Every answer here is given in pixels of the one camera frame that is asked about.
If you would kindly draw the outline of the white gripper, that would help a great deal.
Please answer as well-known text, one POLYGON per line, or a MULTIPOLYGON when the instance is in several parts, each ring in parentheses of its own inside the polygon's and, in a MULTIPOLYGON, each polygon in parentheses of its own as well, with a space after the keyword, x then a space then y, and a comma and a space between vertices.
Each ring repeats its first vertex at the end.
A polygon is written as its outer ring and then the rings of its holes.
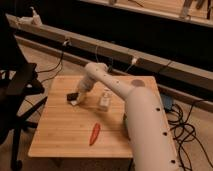
POLYGON ((86 98, 87 92, 91 91, 94 86, 94 81, 89 77, 84 77, 78 84, 78 97, 77 101, 81 102, 86 98))

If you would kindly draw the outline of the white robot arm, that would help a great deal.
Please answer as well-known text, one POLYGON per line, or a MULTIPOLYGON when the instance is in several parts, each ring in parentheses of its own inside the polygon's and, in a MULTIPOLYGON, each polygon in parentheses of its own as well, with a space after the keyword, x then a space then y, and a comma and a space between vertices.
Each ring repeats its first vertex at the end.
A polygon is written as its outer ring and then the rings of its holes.
POLYGON ((99 81, 125 102, 135 171, 179 171, 177 154, 160 99, 145 86, 125 83, 107 73, 104 63, 88 63, 78 83, 78 102, 99 81))

